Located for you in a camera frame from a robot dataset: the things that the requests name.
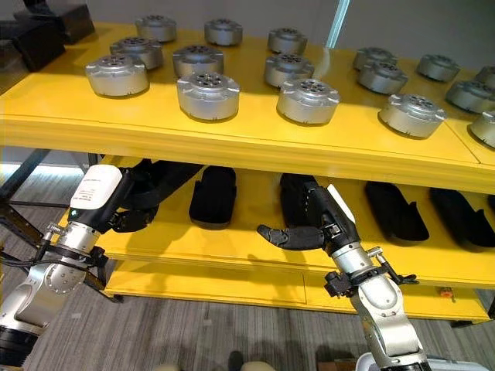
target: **yellow shelf board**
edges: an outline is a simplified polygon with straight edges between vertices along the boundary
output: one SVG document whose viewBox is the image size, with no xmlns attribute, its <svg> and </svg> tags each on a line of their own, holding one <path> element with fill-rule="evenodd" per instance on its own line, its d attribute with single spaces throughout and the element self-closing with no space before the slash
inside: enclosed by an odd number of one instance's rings
<svg viewBox="0 0 495 371">
<path fill-rule="evenodd" d="M 448 124 L 419 141 L 381 124 L 377 112 L 387 97 L 356 83 L 351 51 L 306 50 L 318 77 L 341 95 L 332 121 L 320 127 L 293 124 L 277 113 L 278 91 L 262 79 L 266 39 L 252 37 L 221 48 L 225 73 L 241 85 L 239 112 L 229 121 L 205 124 L 179 109 L 172 51 L 203 43 L 201 32 L 179 30 L 177 41 L 164 45 L 166 65 L 149 72 L 148 92 L 129 99 L 97 96 L 84 66 L 134 34 L 132 25 L 97 24 L 96 34 L 4 93 L 4 144 L 495 192 L 495 165 L 480 163 Z M 399 65 L 410 77 L 405 92 L 443 99 L 437 84 L 411 71 L 412 61 Z"/>
<path fill-rule="evenodd" d="M 347 298 L 331 298 L 323 284 L 323 276 L 269 268 L 246 271 L 127 260 L 119 262 L 105 292 L 354 313 Z M 441 298 L 436 288 L 414 286 L 403 290 L 405 309 L 411 317 L 488 320 L 470 289 L 455 289 L 455 303 Z"/>
<path fill-rule="evenodd" d="M 109 156 L 114 165 L 134 165 L 137 159 Z M 322 250 L 285 251 L 274 247 L 256 233 L 258 224 L 283 227 L 279 202 L 280 174 L 237 169 L 237 198 L 231 225 L 225 230 L 204 230 L 189 220 L 189 205 L 199 173 L 160 205 L 153 222 L 135 233 L 103 235 L 98 245 L 117 260 L 147 260 L 204 267 L 235 267 L 252 270 L 270 267 L 276 271 L 315 271 L 326 274 L 335 264 Z M 318 178 L 327 186 L 327 178 Z M 384 254 L 400 274 L 417 274 L 422 284 L 495 288 L 495 249 L 471 253 L 459 247 L 448 234 L 428 199 L 426 188 L 401 185 L 409 201 L 417 201 L 419 212 L 430 232 L 429 240 L 413 247 L 400 247 L 386 241 L 371 213 L 363 181 L 334 179 L 333 184 L 346 200 L 357 220 L 363 246 L 384 248 Z M 476 209 L 484 208 L 495 226 L 495 215 L 486 197 L 464 192 Z"/>
</svg>

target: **wall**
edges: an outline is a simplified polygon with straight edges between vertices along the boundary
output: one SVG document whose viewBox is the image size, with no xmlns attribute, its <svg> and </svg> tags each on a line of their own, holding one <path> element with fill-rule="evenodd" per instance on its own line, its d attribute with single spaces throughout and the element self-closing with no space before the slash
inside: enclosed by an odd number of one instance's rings
<svg viewBox="0 0 495 371">
<path fill-rule="evenodd" d="M 351 0 L 337 47 L 381 46 L 418 59 L 445 54 L 479 70 L 495 64 L 494 0 Z"/>
</svg>

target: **metal cylindrical part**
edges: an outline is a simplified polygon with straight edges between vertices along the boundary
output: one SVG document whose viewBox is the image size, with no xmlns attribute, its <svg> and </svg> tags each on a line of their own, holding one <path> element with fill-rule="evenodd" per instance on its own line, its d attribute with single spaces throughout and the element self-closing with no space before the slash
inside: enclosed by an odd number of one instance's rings
<svg viewBox="0 0 495 371">
<path fill-rule="evenodd" d="M 340 101 L 337 90 L 314 79 L 285 81 L 280 87 L 278 112 L 303 124 L 326 124 Z"/>
<path fill-rule="evenodd" d="M 224 72 L 224 54 L 205 45 L 191 45 L 176 50 L 173 52 L 172 61 L 178 77 L 192 73 Z"/>
<path fill-rule="evenodd" d="M 99 236 L 100 233 L 89 226 L 78 222 L 69 222 L 63 235 L 57 240 L 56 245 L 89 253 Z"/>
<path fill-rule="evenodd" d="M 357 82 L 380 94 L 395 94 L 408 82 L 408 77 L 392 63 L 374 62 L 363 66 Z"/>
<path fill-rule="evenodd" d="M 110 45 L 110 53 L 126 54 L 140 59 L 147 70 L 160 67 L 163 64 L 162 44 L 157 40 L 143 37 L 126 37 Z"/>
<path fill-rule="evenodd" d="M 406 135 L 427 138 L 446 119 L 445 111 L 428 98 L 413 94 L 394 94 L 380 112 L 388 126 Z"/>
<path fill-rule="evenodd" d="M 478 114 L 495 109 L 495 89 L 475 80 L 454 83 L 445 99 L 463 110 Z"/>
<path fill-rule="evenodd" d="M 219 73 L 193 73 L 177 81 L 179 105 L 202 120 L 222 120 L 239 109 L 239 85 Z"/>
<path fill-rule="evenodd" d="M 96 94 L 123 97 L 149 86 L 145 64 L 124 54 L 104 56 L 86 66 L 86 76 Z"/>
<path fill-rule="evenodd" d="M 397 64 L 397 57 L 388 50 L 382 48 L 361 48 L 356 52 L 353 67 L 356 70 L 361 70 L 365 64 L 370 64 L 372 62 L 388 62 L 391 64 Z"/>
<path fill-rule="evenodd" d="M 495 111 L 483 112 L 468 129 L 483 143 L 495 148 Z"/>
<path fill-rule="evenodd" d="M 481 81 L 485 85 L 495 89 L 495 66 L 485 66 L 474 77 L 474 80 Z"/>
<path fill-rule="evenodd" d="M 308 38 L 297 29 L 273 29 L 268 34 L 268 48 L 276 53 L 303 54 Z"/>
<path fill-rule="evenodd" d="M 176 21 L 163 15 L 147 15 L 136 19 L 135 24 L 138 35 L 145 39 L 167 43 L 177 38 Z"/>
<path fill-rule="evenodd" d="M 373 267 L 373 262 L 359 243 L 341 247 L 332 254 L 339 271 L 346 274 L 360 273 Z"/>
<path fill-rule="evenodd" d="M 306 58 L 297 54 L 269 56 L 265 62 L 265 82 L 280 87 L 287 80 L 311 77 L 314 70 Z"/>
<path fill-rule="evenodd" d="M 242 41 L 242 26 L 229 19 L 214 19 L 204 24 L 204 39 L 208 43 L 232 46 Z"/>
<path fill-rule="evenodd" d="M 460 68 L 447 56 L 426 54 L 419 61 L 416 71 L 430 79 L 447 82 L 456 76 Z"/>
</svg>

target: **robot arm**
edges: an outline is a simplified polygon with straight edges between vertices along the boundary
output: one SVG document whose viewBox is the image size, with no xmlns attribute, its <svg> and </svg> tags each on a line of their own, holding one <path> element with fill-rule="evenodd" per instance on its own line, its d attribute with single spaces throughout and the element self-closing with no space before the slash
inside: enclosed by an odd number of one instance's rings
<svg viewBox="0 0 495 371">
<path fill-rule="evenodd" d="M 158 204 L 201 169 L 201 165 L 143 160 L 134 168 L 94 165 L 72 199 L 68 224 L 51 223 L 27 278 L 3 301 L 0 311 L 0 369 L 21 367 L 38 337 L 63 307 L 103 249 L 98 237 L 113 229 L 130 232 L 152 221 Z M 136 209 L 136 201 L 145 203 Z M 121 206 L 134 209 L 119 212 Z M 58 235 L 51 244 L 53 235 Z"/>
<path fill-rule="evenodd" d="M 335 261 L 340 272 L 326 275 L 325 289 L 331 296 L 350 298 L 381 370 L 431 371 L 398 287 L 417 283 L 415 276 L 396 274 L 380 247 L 362 248 L 354 217 L 333 185 L 325 189 L 312 176 L 284 174 L 281 187 L 289 228 L 273 230 L 261 225 L 258 232 L 286 250 L 323 248 Z"/>
</svg>

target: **cable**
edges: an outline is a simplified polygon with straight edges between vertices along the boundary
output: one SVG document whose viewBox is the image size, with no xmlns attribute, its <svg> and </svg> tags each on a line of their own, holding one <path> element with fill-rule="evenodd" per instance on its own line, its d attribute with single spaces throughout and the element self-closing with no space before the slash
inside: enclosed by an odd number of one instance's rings
<svg viewBox="0 0 495 371">
<path fill-rule="evenodd" d="M 84 272 L 88 272 L 88 270 L 90 268 L 94 267 L 94 265 L 90 265 L 86 268 L 82 268 L 82 267 L 79 267 L 75 264 L 66 263 L 65 261 L 61 261 L 61 260 L 39 260 L 39 261 L 20 260 L 20 261 L 17 261 L 17 260 L 9 260 L 9 259 L 5 259 L 5 258 L 1 258 L 0 263 L 6 265 L 8 267 L 14 267 L 14 268 L 34 267 L 35 265 L 40 265 L 40 264 L 60 264 L 60 265 L 65 265 L 66 267 L 78 269 L 79 271 L 84 271 Z"/>
<path fill-rule="evenodd" d="M 13 260 L 15 262 L 21 262 L 22 261 L 20 259 L 17 259 L 16 257 L 13 257 L 10 254 L 7 254 L 5 251 L 0 251 L 0 256 L 4 257 L 6 260 Z M 26 267 L 17 267 L 17 268 L 21 269 L 26 274 L 29 273 L 29 269 L 27 269 Z"/>
</svg>

